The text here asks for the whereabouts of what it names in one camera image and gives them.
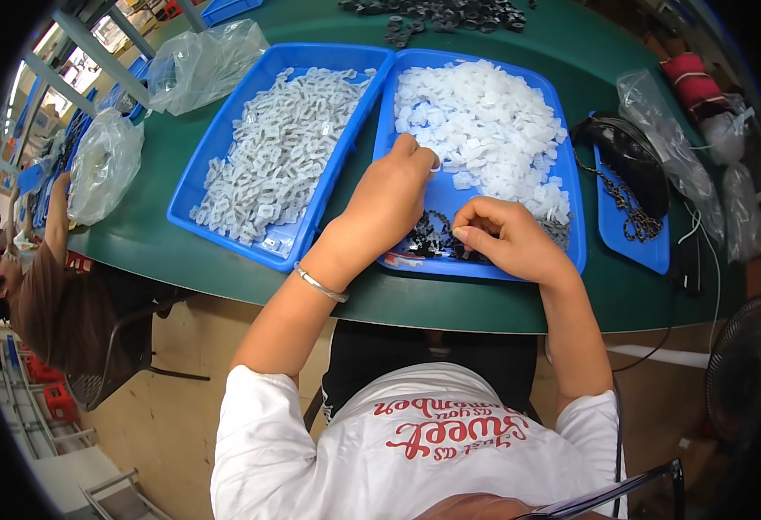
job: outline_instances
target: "floor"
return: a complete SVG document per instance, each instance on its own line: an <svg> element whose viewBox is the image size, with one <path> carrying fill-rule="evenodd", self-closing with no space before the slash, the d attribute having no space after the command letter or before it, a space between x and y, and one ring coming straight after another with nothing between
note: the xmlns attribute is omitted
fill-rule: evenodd
<svg viewBox="0 0 761 520"><path fill-rule="evenodd" d="M155 365L208 375L208 383L142 372L94 412L82 426L97 431L101 448L121 470L137 468L149 499L176 520L212 518L209 475L213 467L219 406L230 359L260 307L212 296L176 305L155 319ZM334 320L323 328L300 375L300 400L307 407L328 363ZM706 351L709 325L679 328L666 348ZM656 345L663 331L610 335L608 343ZM613 367L632 359L611 354ZM629 474L676 456L681 436L705 417L704 371L647 360L618 375L624 401L624 446ZM531 401L542 422L554 424L552 367L540 346ZM323 430L317 417L312 434Z"/></svg>

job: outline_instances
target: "bracelet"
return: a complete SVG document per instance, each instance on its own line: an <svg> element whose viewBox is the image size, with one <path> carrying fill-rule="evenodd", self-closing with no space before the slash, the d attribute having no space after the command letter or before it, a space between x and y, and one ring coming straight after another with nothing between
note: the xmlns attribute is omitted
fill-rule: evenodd
<svg viewBox="0 0 761 520"><path fill-rule="evenodd" d="M308 276L308 273L306 273L300 267L300 262L295 262L294 263L294 270L297 272L297 274L300 276L300 278L302 278L303 280L305 280L306 282L308 282L309 284L314 286L319 292L321 292L322 294L328 296L329 298L335 299L338 302L340 302L341 304L344 304L345 302L349 301L349 293L338 293L338 292L333 291L331 289L326 289L325 287L323 287L320 284L320 282L318 282L317 280L311 278L311 276Z"/></svg>

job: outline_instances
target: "green workbench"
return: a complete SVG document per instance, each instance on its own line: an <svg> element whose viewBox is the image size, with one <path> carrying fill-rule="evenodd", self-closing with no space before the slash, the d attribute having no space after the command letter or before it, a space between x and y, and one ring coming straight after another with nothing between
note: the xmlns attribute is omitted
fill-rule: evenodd
<svg viewBox="0 0 761 520"><path fill-rule="evenodd" d="M614 82L627 70L657 70L656 57L638 40L599 15L569 0L545 0L526 10L523 34L499 30L490 35L459 30L441 34L427 30L411 47L463 52L519 65L548 78L559 93L571 125L591 110L617 108ZM240 17L251 17L268 41L331 41L384 45L387 16L357 18L341 12L334 0L265 0ZM155 48L189 25L183 16L147 38ZM115 211L90 228L72 233L69 249L105 264L202 293L263 305L285 274L188 233L167 222L167 204L187 161L223 100L173 117L152 114L145 119L146 143L135 181ZM322 225L339 215L369 165L375 142L380 100L356 141L334 188ZM683 120L680 111L678 120ZM588 149L578 150L593 165ZM651 270L611 251L597 231L597 187L594 175L581 171L587 229L588 261L583 281L604 332L665 328L671 319L673 292L669 282ZM678 199L670 212L673 240L691 228ZM359 247L359 237L354 237ZM712 320L716 276L712 255L707 295L677 297L675 326ZM722 251L720 316L743 301L743 270L728 268ZM410 327L488 332L544 333L539 288L534 284L481 279L417 276L371 265L349 286L351 299L333 315L359 321Z"/></svg>

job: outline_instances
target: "person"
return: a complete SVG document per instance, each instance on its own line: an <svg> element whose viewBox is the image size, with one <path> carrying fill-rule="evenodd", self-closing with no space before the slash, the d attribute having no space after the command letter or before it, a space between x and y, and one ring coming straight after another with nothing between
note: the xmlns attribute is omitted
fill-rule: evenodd
<svg viewBox="0 0 761 520"><path fill-rule="evenodd" d="M294 270L250 326L220 407L210 482L217 520L503 520L616 481L617 401L582 280L524 206L483 196L464 204L452 232L465 249L539 285L557 378L554 430L495 390L510 387L510 371L507 384L496 384L434 359L376 375L363 388L346 384L367 370L340 360L375 347L354 330L349 337L357 340L340 341L340 321L323 377L331 419L316 444L306 431L299 374L335 298L413 229L437 167L435 153L402 134L298 263L314 283ZM619 477L625 478L623 460ZM609 503L583 517L613 513Z"/></svg>
<svg viewBox="0 0 761 520"><path fill-rule="evenodd" d="M23 272L8 239L12 231L0 233L0 321L8 320L22 342L48 366L65 374L102 375L118 319L153 301L175 299L180 292L100 262L87 275L65 267L65 190L70 180L71 174L64 172L53 183L45 237L29 270ZM124 328L112 350L110 376L134 372L146 353L145 339L140 326Z"/></svg>

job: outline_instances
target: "gold chain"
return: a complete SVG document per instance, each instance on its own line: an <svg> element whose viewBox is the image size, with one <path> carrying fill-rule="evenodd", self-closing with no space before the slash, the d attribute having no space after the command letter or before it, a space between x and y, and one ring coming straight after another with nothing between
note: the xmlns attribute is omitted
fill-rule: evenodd
<svg viewBox="0 0 761 520"><path fill-rule="evenodd" d="M574 151L574 158L577 159L577 165L583 168L583 170L599 175L600 178L603 179L603 185L606 187L606 192L614 198L614 202L617 208L619 210L626 210L626 213L629 215L624 222L624 235L626 238L631 241L637 238L641 242L646 242L647 240L655 240L655 238L661 232L663 222L655 220L646 214L640 207L635 205L635 195L633 195L632 191L629 190L629 187L626 185L626 183L621 181L620 185L615 186L614 182L606 177L603 172L595 170L594 168L589 168L580 162L579 157L577 157L577 151ZM601 164L608 168L610 172L614 173L614 170L609 168L606 163ZM634 234L629 232L630 227L634 228Z"/></svg>

